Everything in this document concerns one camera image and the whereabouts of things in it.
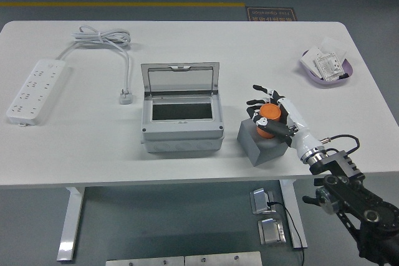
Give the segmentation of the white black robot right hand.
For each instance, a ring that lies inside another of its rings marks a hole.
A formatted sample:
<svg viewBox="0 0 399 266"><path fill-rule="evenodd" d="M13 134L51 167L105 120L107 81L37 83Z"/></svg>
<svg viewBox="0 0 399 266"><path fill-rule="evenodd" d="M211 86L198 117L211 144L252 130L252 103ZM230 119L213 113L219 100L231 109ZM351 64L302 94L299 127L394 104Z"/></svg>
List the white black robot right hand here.
<svg viewBox="0 0 399 266"><path fill-rule="evenodd" d="M297 151L298 158L304 164L312 164L312 160L318 161L327 156L321 141L311 134L302 115L287 97L260 85L252 87L266 94L263 99L246 102L246 111L258 129L282 138L288 147ZM261 107L267 104L273 104L280 109L279 121L261 112Z"/></svg>

